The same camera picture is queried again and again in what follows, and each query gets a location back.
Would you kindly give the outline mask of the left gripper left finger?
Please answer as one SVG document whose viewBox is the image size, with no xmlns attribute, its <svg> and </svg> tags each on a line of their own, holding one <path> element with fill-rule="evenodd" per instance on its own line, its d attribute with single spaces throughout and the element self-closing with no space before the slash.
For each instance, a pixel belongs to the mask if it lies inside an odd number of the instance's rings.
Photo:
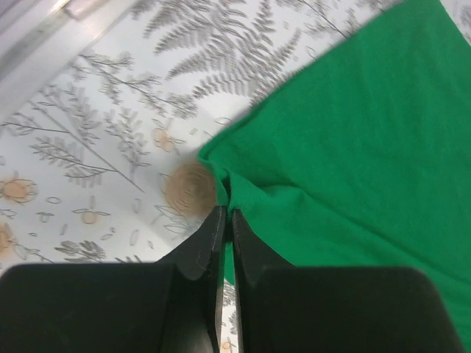
<svg viewBox="0 0 471 353">
<path fill-rule="evenodd" d="M 17 265 L 1 276 L 3 352 L 217 352 L 226 210 L 154 263 Z"/>
</svg>

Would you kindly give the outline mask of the green t-shirt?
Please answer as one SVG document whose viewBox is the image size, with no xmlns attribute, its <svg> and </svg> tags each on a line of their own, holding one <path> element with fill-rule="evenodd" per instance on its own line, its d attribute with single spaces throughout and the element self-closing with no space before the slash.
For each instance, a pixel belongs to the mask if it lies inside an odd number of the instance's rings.
<svg viewBox="0 0 471 353">
<path fill-rule="evenodd" d="M 295 265 L 407 265 L 470 346 L 470 45 L 402 1 L 198 153 L 217 200 Z"/>
</svg>

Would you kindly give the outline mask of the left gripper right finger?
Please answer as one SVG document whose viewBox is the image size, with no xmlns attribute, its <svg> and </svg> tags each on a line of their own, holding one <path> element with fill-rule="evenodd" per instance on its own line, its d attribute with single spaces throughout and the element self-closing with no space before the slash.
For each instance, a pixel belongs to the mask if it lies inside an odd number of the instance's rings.
<svg viewBox="0 0 471 353">
<path fill-rule="evenodd" d="M 391 266 L 296 267 L 235 211 L 241 352 L 462 352 L 436 286 Z"/>
</svg>

